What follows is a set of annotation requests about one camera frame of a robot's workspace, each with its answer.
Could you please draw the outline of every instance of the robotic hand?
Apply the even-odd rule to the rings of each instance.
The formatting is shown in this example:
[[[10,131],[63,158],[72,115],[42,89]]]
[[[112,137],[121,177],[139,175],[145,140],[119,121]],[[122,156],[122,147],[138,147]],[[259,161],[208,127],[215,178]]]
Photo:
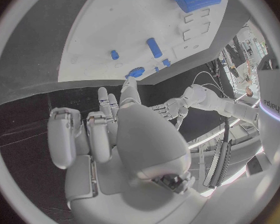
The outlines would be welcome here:
[[[183,119],[187,116],[184,108],[197,108],[205,111],[217,111],[226,117],[236,117],[253,124],[258,129],[258,108],[252,108],[244,103],[229,98],[220,98],[217,94],[201,85],[188,87],[179,98],[172,98],[164,104],[151,107],[166,120],[177,117],[175,127],[179,129]]]

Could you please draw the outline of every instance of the person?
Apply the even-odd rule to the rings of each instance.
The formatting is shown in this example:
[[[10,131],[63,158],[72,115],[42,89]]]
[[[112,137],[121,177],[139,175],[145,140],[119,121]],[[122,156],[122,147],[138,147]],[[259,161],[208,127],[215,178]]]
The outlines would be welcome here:
[[[250,62],[247,60],[243,64],[239,65],[238,67],[230,67],[230,72],[234,75],[236,78],[236,84],[237,88],[240,90],[245,90],[248,97],[253,96],[252,90],[249,88],[250,85],[252,85],[251,80],[251,67]]]

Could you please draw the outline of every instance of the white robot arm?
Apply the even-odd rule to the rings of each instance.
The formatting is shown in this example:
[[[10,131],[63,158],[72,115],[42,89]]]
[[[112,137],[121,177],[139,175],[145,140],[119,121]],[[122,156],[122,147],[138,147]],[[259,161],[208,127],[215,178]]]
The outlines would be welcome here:
[[[182,119],[179,117],[185,117],[181,114],[184,113],[181,110],[182,107],[217,111],[220,115],[226,117],[233,116],[249,122],[258,129],[258,108],[252,108],[249,105],[229,98],[220,98],[214,91],[201,85],[192,85],[185,90],[181,97],[170,99],[164,104],[151,108],[167,120],[178,117],[176,128],[179,129],[182,122]]]

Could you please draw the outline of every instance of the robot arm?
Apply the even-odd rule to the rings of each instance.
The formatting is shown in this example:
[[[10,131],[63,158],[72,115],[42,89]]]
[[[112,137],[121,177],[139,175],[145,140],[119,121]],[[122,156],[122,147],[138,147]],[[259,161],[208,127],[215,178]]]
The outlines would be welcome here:
[[[217,111],[226,117],[235,117],[243,121],[252,123],[258,129],[258,109],[252,108],[244,103],[238,103],[232,99],[220,98],[217,94],[201,85],[188,87],[184,94],[179,98],[173,98],[162,105],[151,107],[159,112],[167,120],[182,116],[181,107],[197,108],[205,111]]]

